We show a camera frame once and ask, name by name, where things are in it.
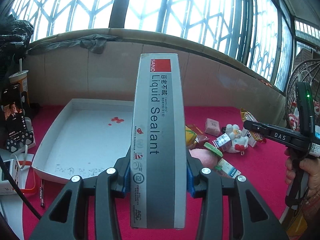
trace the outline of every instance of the pen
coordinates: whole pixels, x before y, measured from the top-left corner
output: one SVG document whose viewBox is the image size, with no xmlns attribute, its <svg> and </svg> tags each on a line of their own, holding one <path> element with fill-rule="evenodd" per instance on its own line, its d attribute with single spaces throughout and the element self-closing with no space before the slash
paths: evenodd
<svg viewBox="0 0 320 240">
<path fill-rule="evenodd" d="M 40 206 L 41 206 L 42 208 L 44 208 L 43 186 L 44 186 L 44 180 L 41 179 L 41 187 L 40 187 Z"/>
</svg>

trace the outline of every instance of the red square logo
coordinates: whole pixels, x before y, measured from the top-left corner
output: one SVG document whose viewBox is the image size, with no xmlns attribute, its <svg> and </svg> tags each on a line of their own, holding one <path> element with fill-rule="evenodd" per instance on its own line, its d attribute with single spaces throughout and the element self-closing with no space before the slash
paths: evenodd
<svg viewBox="0 0 320 240">
<path fill-rule="evenodd" d="M 150 72 L 171 72 L 170 60 L 152 59 L 150 64 Z"/>
</svg>

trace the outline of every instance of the pink plush ball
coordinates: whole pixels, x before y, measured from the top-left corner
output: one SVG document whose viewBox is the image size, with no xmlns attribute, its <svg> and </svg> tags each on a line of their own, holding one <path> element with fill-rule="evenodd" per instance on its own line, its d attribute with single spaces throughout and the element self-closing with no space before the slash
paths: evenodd
<svg viewBox="0 0 320 240">
<path fill-rule="evenodd" d="M 201 161 L 204 167 L 212 169 L 218 163 L 218 157 L 211 151 L 206 149 L 193 149 L 190 150 L 192 157 Z"/>
</svg>

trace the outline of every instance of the tiled wall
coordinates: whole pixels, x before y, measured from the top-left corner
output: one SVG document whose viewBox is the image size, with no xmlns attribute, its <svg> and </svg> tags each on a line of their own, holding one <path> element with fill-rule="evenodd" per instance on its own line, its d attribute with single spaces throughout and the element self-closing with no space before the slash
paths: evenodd
<svg viewBox="0 0 320 240">
<path fill-rule="evenodd" d="M 71 98 L 134 99 L 141 53 L 177 53 L 186 106 L 245 108 L 261 122 L 283 124 L 285 98 L 257 79 L 192 53 L 128 42 L 107 42 L 93 54 L 79 46 L 28 56 L 31 102 L 65 105 Z"/>
</svg>

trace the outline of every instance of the triangular cutout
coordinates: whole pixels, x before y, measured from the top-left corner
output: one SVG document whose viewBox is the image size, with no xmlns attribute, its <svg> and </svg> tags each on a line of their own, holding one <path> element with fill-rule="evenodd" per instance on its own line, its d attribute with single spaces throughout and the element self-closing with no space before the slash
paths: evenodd
<svg viewBox="0 0 320 240">
<path fill-rule="evenodd" d="M 65 223 L 68 218 L 68 211 L 70 206 L 72 191 L 68 190 L 51 212 L 49 219 L 52 221 Z"/>
<path fill-rule="evenodd" d="M 251 222 L 259 222 L 268 219 L 267 213 L 264 211 L 262 206 L 260 206 L 258 200 L 254 197 L 250 190 L 246 190 L 247 201 L 250 212 Z"/>
</svg>

